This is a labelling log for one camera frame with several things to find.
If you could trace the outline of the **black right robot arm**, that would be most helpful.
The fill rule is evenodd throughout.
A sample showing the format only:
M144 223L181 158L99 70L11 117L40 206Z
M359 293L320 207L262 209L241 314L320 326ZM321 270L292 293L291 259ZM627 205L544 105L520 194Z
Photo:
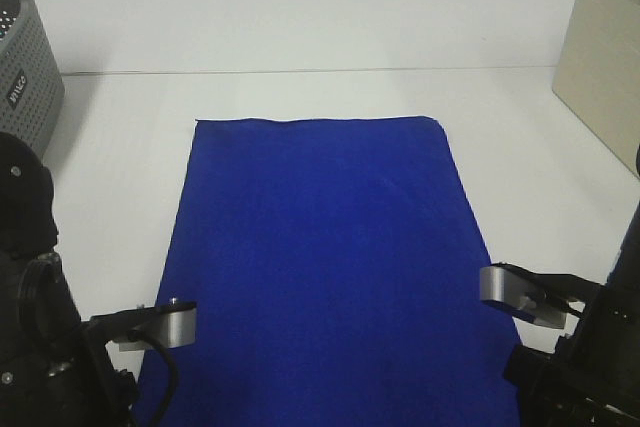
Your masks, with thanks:
M504 370L523 426L636 426L639 423L639 218L629 224L604 284L510 266L536 300L578 319L553 353L517 346Z

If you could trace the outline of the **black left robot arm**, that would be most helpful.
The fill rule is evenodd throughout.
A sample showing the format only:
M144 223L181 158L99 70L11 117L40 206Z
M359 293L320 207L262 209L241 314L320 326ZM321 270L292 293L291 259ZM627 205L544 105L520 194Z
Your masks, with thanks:
M1 423L133 426L130 374L104 391L55 251L50 171L1 135Z

